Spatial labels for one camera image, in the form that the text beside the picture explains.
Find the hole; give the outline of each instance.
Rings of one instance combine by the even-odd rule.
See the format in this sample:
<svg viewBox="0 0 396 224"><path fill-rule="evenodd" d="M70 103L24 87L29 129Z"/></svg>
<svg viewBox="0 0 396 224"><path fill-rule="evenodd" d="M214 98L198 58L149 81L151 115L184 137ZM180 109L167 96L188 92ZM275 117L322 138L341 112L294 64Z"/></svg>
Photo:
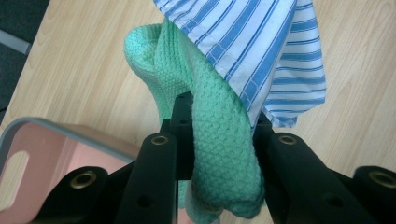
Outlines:
<svg viewBox="0 0 396 224"><path fill-rule="evenodd" d="M380 171L372 171L369 173L370 178L377 184L389 188L396 189L396 179Z"/></svg>
<svg viewBox="0 0 396 224"><path fill-rule="evenodd" d="M279 136L278 140L286 145L295 145L297 143L297 140L291 136L288 135L281 135Z"/></svg>
<svg viewBox="0 0 396 224"><path fill-rule="evenodd" d="M164 145L169 141L165 136L156 136L151 139L151 143L157 146Z"/></svg>
<svg viewBox="0 0 396 224"><path fill-rule="evenodd" d="M142 208L149 208L154 204L154 201L149 196L141 195L137 199L137 204Z"/></svg>
<svg viewBox="0 0 396 224"><path fill-rule="evenodd" d="M338 197L337 195L327 192L323 195L323 201L332 206L332 207L343 207L344 206L344 201L342 198Z"/></svg>
<svg viewBox="0 0 396 224"><path fill-rule="evenodd" d="M90 182L91 178L92 177L89 176L89 175L82 175L82 176L79 176L76 179L76 183L78 183L78 184L86 184L86 183Z"/></svg>
<svg viewBox="0 0 396 224"><path fill-rule="evenodd" d="M75 176L70 182L70 186L73 189L84 189L91 185L96 180L96 174L92 171Z"/></svg>
<svg viewBox="0 0 396 224"><path fill-rule="evenodd" d="M27 151L16 152L8 159L3 173L0 173L0 212L14 204L28 161Z"/></svg>

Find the green towel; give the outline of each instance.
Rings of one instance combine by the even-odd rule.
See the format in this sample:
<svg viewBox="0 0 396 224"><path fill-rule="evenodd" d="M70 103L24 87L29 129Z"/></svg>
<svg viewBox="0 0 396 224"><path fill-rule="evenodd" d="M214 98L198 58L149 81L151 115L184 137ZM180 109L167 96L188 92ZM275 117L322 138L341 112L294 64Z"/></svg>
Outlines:
<svg viewBox="0 0 396 224"><path fill-rule="evenodd" d="M195 223L211 223L223 209L256 216L263 177L248 114L231 87L168 20L132 30L125 38L125 56L148 85L161 119L171 118L179 94L192 92L195 164L191 182L180 183L179 206Z"/></svg>

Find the white and blue striped cloth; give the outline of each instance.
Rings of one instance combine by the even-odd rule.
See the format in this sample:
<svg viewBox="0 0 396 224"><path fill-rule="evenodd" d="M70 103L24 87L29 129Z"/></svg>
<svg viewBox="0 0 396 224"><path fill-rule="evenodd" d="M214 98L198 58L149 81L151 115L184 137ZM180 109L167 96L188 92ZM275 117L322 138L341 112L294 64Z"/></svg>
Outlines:
<svg viewBox="0 0 396 224"><path fill-rule="evenodd" d="M326 80L312 0L154 0L242 100L252 129L324 103Z"/></svg>

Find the gray floor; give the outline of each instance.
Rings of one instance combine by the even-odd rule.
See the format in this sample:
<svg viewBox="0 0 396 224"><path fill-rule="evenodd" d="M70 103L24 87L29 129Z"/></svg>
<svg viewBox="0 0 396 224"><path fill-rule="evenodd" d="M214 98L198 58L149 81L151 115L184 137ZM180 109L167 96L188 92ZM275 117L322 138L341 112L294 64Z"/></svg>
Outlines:
<svg viewBox="0 0 396 224"><path fill-rule="evenodd" d="M0 30L33 43L50 0L0 0ZM0 44L0 122L27 56Z"/></svg>

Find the fabric fold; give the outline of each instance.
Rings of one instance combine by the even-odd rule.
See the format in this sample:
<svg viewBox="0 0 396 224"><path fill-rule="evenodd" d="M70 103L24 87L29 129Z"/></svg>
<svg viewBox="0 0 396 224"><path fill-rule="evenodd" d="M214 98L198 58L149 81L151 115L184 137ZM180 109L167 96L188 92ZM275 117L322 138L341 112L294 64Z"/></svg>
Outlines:
<svg viewBox="0 0 396 224"><path fill-rule="evenodd" d="M162 119L170 119L177 95L193 94L194 170L179 202L190 218L211 223L223 209L256 216L263 203L263 177L248 113L231 87L168 20L129 33L125 57L153 93Z"/></svg>
<svg viewBox="0 0 396 224"><path fill-rule="evenodd" d="M324 103L326 81L311 0L154 0L231 86L254 130Z"/></svg>

